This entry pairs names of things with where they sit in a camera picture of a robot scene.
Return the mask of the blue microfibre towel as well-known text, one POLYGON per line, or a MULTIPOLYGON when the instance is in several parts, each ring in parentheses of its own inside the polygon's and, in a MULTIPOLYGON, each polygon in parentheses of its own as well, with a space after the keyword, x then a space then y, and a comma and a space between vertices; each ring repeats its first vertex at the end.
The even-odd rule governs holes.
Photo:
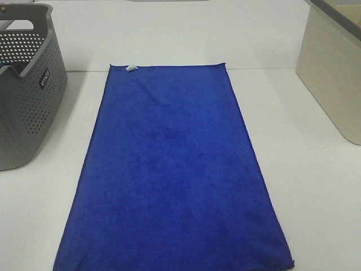
POLYGON ((224 64, 109 68, 54 270, 289 270, 224 64))

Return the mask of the grey perforated plastic basket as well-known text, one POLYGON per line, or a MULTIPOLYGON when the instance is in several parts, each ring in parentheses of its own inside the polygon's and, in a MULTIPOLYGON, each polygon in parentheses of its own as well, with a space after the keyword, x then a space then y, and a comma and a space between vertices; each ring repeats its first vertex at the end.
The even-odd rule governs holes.
POLYGON ((35 156, 60 107, 67 73, 46 4, 1 4, 1 20, 31 29, 1 31, 1 170, 35 156))

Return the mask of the beige storage bin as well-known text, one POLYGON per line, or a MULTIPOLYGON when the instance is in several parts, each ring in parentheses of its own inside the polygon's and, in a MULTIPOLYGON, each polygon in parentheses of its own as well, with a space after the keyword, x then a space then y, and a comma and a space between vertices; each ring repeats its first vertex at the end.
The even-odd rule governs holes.
POLYGON ((359 145, 359 3, 310 2, 296 74, 342 136, 359 145))

